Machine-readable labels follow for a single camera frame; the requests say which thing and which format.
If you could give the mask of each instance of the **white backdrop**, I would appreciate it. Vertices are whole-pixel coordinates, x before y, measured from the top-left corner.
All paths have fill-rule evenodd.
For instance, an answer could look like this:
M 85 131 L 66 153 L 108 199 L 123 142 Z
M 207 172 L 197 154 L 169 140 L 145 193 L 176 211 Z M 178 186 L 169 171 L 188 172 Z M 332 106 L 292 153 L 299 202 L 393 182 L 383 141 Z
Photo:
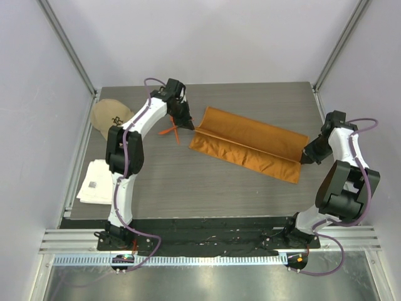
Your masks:
M 91 95 L 36 1 L 0 1 L 0 299 L 29 300 Z
M 369 166 L 382 177 L 368 222 L 387 256 L 397 300 L 401 300 L 400 13 L 400 1 L 372 1 L 321 88 L 327 112 L 343 110 L 349 119 L 379 120 L 377 129 L 360 135 L 360 146 Z
M 93 84 L 315 82 L 358 0 L 50 0 Z

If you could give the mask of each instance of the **white partition panel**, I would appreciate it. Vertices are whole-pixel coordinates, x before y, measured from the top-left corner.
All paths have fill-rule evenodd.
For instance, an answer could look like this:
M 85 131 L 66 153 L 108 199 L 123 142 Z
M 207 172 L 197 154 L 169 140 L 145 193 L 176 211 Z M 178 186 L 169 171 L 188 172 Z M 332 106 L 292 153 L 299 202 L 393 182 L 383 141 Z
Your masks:
M 0 1 L 0 295 L 28 300 L 91 96 L 36 1 Z
M 358 0 L 50 0 L 96 87 L 316 81 Z
M 379 120 L 377 129 L 360 135 L 360 145 L 382 177 L 368 221 L 378 233 L 395 290 L 401 287 L 400 14 L 400 1 L 372 1 L 321 89 L 327 112 Z

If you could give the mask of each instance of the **stack of white cloth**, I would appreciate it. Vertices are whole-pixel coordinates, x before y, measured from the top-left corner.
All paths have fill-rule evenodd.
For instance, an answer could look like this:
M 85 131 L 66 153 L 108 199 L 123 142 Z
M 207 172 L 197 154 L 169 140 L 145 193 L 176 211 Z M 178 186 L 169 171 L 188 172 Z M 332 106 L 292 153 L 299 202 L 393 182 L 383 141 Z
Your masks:
M 105 160 L 94 160 L 89 163 L 85 180 L 76 197 L 82 203 L 111 205 L 113 179 Z

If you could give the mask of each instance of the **black logo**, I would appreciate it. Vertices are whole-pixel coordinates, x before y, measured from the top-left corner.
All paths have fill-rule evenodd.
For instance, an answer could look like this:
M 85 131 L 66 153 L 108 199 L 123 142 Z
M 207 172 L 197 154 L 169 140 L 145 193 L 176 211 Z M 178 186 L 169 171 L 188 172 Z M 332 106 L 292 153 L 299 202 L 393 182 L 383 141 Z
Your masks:
M 113 123 L 114 123 L 115 125 L 122 125 L 123 122 L 124 122 L 124 121 L 122 121 L 122 120 L 120 119 L 119 116 L 116 116 L 115 118 L 112 118 L 112 120 L 113 120 Z

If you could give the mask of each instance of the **towel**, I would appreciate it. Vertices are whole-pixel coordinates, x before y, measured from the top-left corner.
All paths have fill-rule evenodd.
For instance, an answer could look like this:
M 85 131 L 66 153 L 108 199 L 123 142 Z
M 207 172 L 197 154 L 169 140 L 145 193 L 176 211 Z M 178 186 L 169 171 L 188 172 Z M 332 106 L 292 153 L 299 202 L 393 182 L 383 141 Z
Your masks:
M 189 147 L 296 184 L 307 143 L 305 135 L 207 107 Z
M 82 203 L 112 204 L 112 172 L 108 170 L 105 160 L 94 160 L 89 163 L 85 179 L 76 197 Z

